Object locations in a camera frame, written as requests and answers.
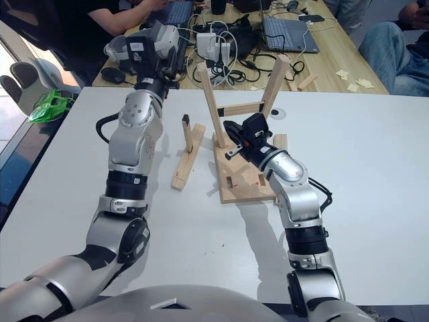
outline wood piece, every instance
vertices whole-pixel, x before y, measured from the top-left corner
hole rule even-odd
[[[240,156],[229,161],[225,158],[225,153],[235,145],[225,132],[223,135],[228,148],[217,146],[215,133],[212,138],[221,203],[274,200],[275,195],[268,181],[252,163]]]
[[[317,78],[316,74],[310,74],[306,79],[304,79],[300,84],[298,85],[298,90],[302,92],[303,89],[305,89],[309,84],[312,83]]]
[[[217,111],[218,111],[218,115],[221,115],[221,116],[257,113],[259,112],[259,108],[262,104],[263,102],[227,105],[227,106],[218,107]]]
[[[215,94],[213,93],[212,85],[208,77],[206,63],[201,62],[196,65],[196,68],[198,71],[198,75],[200,76],[202,88],[204,89],[204,95],[206,96],[208,110],[210,111],[210,116],[212,117],[214,131],[219,137],[219,141],[218,141],[219,147],[224,148],[226,146],[226,143],[225,143],[224,137],[221,135],[223,132],[222,125],[219,119],[219,115],[217,113]]]
[[[273,138],[273,146],[279,149],[288,149],[288,137],[286,134],[276,134]],[[274,197],[274,205],[279,203],[279,197]]]
[[[273,67],[273,71],[271,76],[269,77],[267,87],[262,96],[262,101],[264,102],[264,106],[262,109],[262,113],[265,118],[268,117],[271,108],[273,107],[275,97],[283,83],[283,77],[286,73],[286,69],[290,65],[290,59],[286,55],[278,55],[275,60],[275,64]]]
[[[172,180],[172,188],[182,191],[185,187],[186,182],[188,181],[190,171],[194,165],[196,154],[200,148],[202,138],[206,127],[201,124],[195,124],[194,129],[192,129],[192,145],[194,146],[191,153],[186,153],[184,151],[176,172],[174,173]]]
[[[188,153],[191,153],[192,147],[193,147],[193,142],[192,142],[192,133],[190,131],[189,115],[188,114],[183,115],[182,126],[183,126],[183,132],[185,134],[186,151]]]
[[[298,88],[295,84],[295,82],[293,80],[288,80],[288,79],[293,79],[294,77],[292,76],[292,73],[290,72],[290,70],[288,70],[286,72],[286,82],[288,82],[289,88],[292,92],[298,92]]]

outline wooden table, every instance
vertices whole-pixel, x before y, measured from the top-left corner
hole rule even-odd
[[[332,13],[326,7],[323,1],[301,1],[300,8],[306,7],[309,14],[319,14],[323,17],[332,17]],[[286,11],[285,9],[274,9],[272,11],[266,11],[268,15],[272,15],[277,12]],[[227,5],[227,10],[224,15],[213,15],[210,9],[205,9],[202,12],[205,21],[212,20],[223,20],[227,23],[234,22],[237,18],[241,17],[243,14],[235,9],[232,5]],[[284,19],[297,19],[297,15],[294,13],[282,13],[276,15],[278,18]],[[259,12],[250,13],[249,20],[253,26],[253,29],[261,28],[261,17]],[[326,19],[324,22],[318,22],[310,26],[310,30],[313,29],[325,29],[330,26],[335,25],[335,20]],[[126,35],[132,34],[139,29],[139,26],[127,30]],[[310,73],[317,74],[317,79],[306,87],[305,91],[317,91],[317,92],[338,92],[338,93],[350,93],[347,90],[347,87],[351,83],[355,83],[359,78],[364,78],[374,85],[374,89],[366,89],[362,86],[359,87],[358,93],[370,93],[370,94],[388,94],[387,90],[378,79],[377,75],[373,72],[371,67],[367,64],[365,59],[360,55],[359,51],[356,49],[354,43],[346,35],[344,30],[340,25],[337,25],[334,28],[323,31],[313,31],[311,32],[314,40],[316,41],[320,52],[317,54],[303,54],[300,57],[300,60],[303,60],[306,67],[299,74],[296,75],[296,84],[299,84],[304,80]],[[288,53],[288,56],[294,61],[298,53]],[[197,55],[192,57],[194,63],[190,68],[193,70],[197,62],[200,62],[200,59]],[[271,69],[274,60],[268,57],[259,57],[256,60],[256,64],[260,68]],[[104,67],[110,67],[117,65],[110,60],[106,62]],[[246,73],[247,77],[250,79],[255,79],[257,77],[257,72],[249,70],[239,63],[236,63],[235,69],[242,70]],[[348,80],[342,80],[335,73],[338,70],[345,70],[349,72]],[[268,73],[263,72],[261,78],[256,83],[244,82],[241,84],[236,84],[235,87],[242,90],[249,90],[252,88],[261,89],[267,83]],[[135,76],[127,75],[127,81],[134,83]],[[114,85],[104,81],[100,75],[94,80],[93,86],[104,86],[104,87],[129,87],[129,84]],[[192,83],[192,81],[186,77],[183,81],[180,82],[180,88],[182,89],[196,89],[197,87]],[[229,85],[220,85],[216,89],[232,89]],[[289,86],[286,81],[280,87],[281,91],[289,91]]]

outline person's arm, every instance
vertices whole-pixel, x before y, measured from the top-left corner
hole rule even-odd
[[[164,8],[167,0],[144,0],[132,9],[119,13],[111,13],[108,9],[98,9],[88,15],[112,36],[123,34],[135,27],[152,12]]]
[[[429,6],[422,5],[425,1],[418,1],[406,5],[399,14],[400,21],[414,29],[429,30]]]
[[[142,0],[127,0],[127,2],[129,2],[132,5],[138,5],[139,3],[141,3]]]

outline black shirt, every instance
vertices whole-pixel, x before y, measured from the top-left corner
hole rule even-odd
[[[425,5],[429,5],[429,0],[418,0],[417,3],[418,6],[422,8]],[[429,58],[429,32],[422,34],[418,38],[417,42],[408,45],[407,48],[413,52],[416,52],[423,58]]]
[[[68,43],[89,59],[107,58],[103,49],[113,36],[88,13],[98,9],[118,13],[119,0],[55,0],[55,6]]]

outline table surface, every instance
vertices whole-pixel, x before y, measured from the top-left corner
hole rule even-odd
[[[0,286],[84,249],[107,177],[108,146],[95,123],[117,112],[130,91],[82,91],[0,233]],[[259,94],[215,92],[225,105],[257,101]],[[286,118],[268,119],[272,132],[288,135],[290,154],[333,192],[324,226],[347,299],[356,305],[429,303],[428,106],[427,98],[281,92],[274,107]],[[207,131],[178,192],[170,184],[185,146],[184,113]],[[163,123],[147,189],[151,241],[145,256],[103,294],[205,284],[289,303],[278,209],[268,201],[220,204],[204,93],[171,91]],[[106,124],[105,135],[116,126]]]
[[[299,8],[306,7],[309,14],[319,14],[323,17],[332,18],[332,13],[326,7],[323,1],[300,1]],[[268,15],[272,15],[279,12],[285,12],[285,9],[274,9],[271,11],[266,11]],[[213,20],[223,20],[227,23],[232,23],[236,19],[240,18],[243,14],[240,13],[233,5],[227,4],[227,10],[224,15],[213,15],[210,9],[205,9],[202,12],[202,16],[205,21]],[[276,15],[277,18],[284,19],[297,19],[295,13],[282,13]],[[261,17],[259,12],[250,13],[249,21],[251,22],[253,29],[261,29]],[[333,19],[326,19],[324,22],[315,23],[313,26],[310,26],[310,30],[322,30],[329,28],[335,25]],[[139,26],[132,28],[127,31],[128,34],[138,31]],[[354,43],[346,35],[344,30],[340,25],[337,25],[335,28],[331,28],[323,31],[312,31],[311,32],[314,40],[316,41],[320,52],[317,54],[303,54],[300,57],[300,60],[304,61],[306,67],[303,72],[299,75],[296,75],[296,84],[298,85],[303,81],[310,73],[316,74],[317,79],[306,87],[305,91],[311,92],[335,92],[335,93],[350,93],[347,90],[347,87],[351,83],[355,83],[360,78],[367,79],[371,81],[374,85],[374,89],[366,89],[362,86],[359,87],[360,93],[369,93],[369,94],[388,94],[385,87],[378,79],[377,75],[373,72],[371,67],[367,64],[365,59],[360,55],[359,51],[356,49]],[[262,50],[262,53],[270,53],[276,55],[276,52],[268,52]],[[294,61],[298,53],[288,53],[288,56]],[[192,57],[194,63],[190,66],[190,70],[195,68],[196,63],[202,61],[197,55]],[[274,61],[268,57],[260,57],[256,60],[256,64],[260,68],[271,69],[273,67]],[[117,64],[112,62],[110,59],[105,63],[104,67],[117,67]],[[256,79],[257,72],[249,70],[239,63],[236,63],[235,68],[237,70],[242,70],[246,73],[249,79]],[[342,80],[335,73],[339,70],[345,70],[349,72],[348,80]],[[252,87],[260,89],[265,87],[267,84],[268,73],[263,72],[261,78],[256,83],[244,82],[241,84],[236,84],[235,87],[242,90],[249,90]],[[127,81],[130,83],[136,82],[136,77],[127,75]],[[130,84],[121,84],[114,85],[109,83],[101,78],[101,75],[97,75],[96,79],[93,82],[93,86],[98,87],[130,87]],[[180,87],[182,89],[197,89],[198,87],[192,83],[192,81],[186,77],[180,82]],[[229,85],[219,85],[216,89],[232,89]],[[289,91],[289,86],[286,81],[283,82],[281,91]]]

